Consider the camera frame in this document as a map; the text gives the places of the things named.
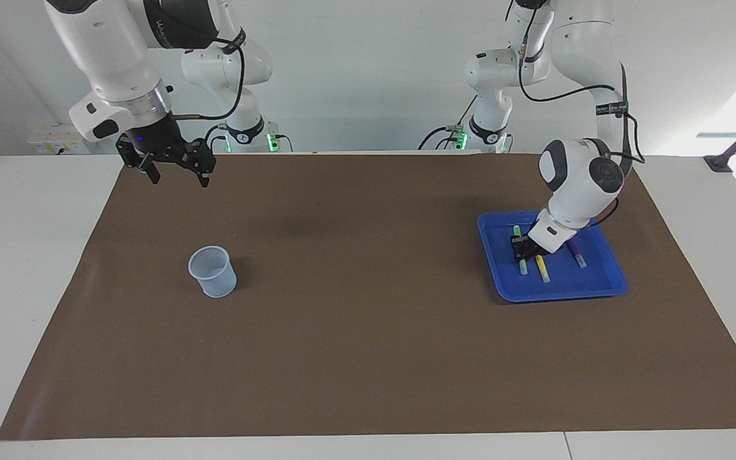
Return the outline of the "green pen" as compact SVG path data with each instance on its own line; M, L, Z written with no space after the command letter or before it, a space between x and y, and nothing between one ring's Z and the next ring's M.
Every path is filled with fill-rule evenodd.
M513 237L520 238L521 236L522 236L522 230L520 226L514 226L513 227ZM517 261L519 262L520 274L523 276L528 275L528 262L526 262L526 260L523 258L519 258Z

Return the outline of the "blue plastic tray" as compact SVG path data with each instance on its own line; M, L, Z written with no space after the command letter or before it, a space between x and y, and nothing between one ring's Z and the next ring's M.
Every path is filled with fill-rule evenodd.
M477 220L480 238L500 297L513 303L580 300L624 295L628 282L601 227L585 228L572 240L586 266L580 267L569 246L544 257L550 281L543 282L537 265L530 261L523 275L510 239L519 226L526 234L537 210L483 213Z

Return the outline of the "translucent plastic cup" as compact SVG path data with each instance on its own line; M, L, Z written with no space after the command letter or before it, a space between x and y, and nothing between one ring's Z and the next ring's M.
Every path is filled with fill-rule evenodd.
M203 247L190 256L188 273L210 298L225 297L236 289L238 277L230 254L223 247Z

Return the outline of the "brown table mat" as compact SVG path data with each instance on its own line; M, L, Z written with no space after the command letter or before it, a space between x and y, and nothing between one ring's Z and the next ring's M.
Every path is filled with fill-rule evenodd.
M529 155L162 174L117 175L0 440L736 428L736 344L637 176L602 225L628 293L514 305L477 220L546 202Z

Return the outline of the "white wall socket box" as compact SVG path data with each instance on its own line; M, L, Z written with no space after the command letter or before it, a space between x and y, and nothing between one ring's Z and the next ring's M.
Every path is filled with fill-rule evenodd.
M91 155L90 146L72 125L56 125L33 129L28 146L36 155Z

